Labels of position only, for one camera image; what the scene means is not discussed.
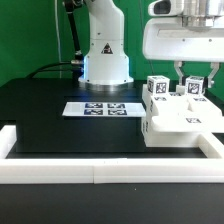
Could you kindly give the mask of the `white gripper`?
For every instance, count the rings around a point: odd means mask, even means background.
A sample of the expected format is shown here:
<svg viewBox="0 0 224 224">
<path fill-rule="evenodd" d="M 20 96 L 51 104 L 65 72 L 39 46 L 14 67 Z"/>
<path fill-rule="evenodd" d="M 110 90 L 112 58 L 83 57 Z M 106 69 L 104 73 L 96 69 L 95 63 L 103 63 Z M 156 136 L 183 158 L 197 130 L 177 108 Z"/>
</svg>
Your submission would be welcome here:
<svg viewBox="0 0 224 224">
<path fill-rule="evenodd" d="M 155 0 L 148 6 L 142 51 L 146 59 L 171 60 L 185 85 L 182 61 L 211 62 L 207 87 L 224 62 L 224 0 Z"/>
</svg>

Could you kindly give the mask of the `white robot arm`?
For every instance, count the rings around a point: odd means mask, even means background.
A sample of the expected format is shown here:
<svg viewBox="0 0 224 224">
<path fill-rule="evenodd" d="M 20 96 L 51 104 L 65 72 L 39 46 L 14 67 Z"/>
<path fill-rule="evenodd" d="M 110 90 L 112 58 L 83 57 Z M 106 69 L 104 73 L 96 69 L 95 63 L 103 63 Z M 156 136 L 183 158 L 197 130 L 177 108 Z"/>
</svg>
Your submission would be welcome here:
<svg viewBox="0 0 224 224">
<path fill-rule="evenodd" d="M 80 66 L 78 81 L 88 88 L 130 85 L 129 58 L 124 53 L 124 14 L 113 0 L 63 0 Z M 73 12 L 86 6 L 90 50 L 79 44 Z M 180 80 L 187 61 L 209 62 L 207 85 L 224 62 L 224 0 L 155 0 L 148 6 L 151 19 L 143 32 L 142 52 L 149 60 L 172 61 Z"/>
</svg>

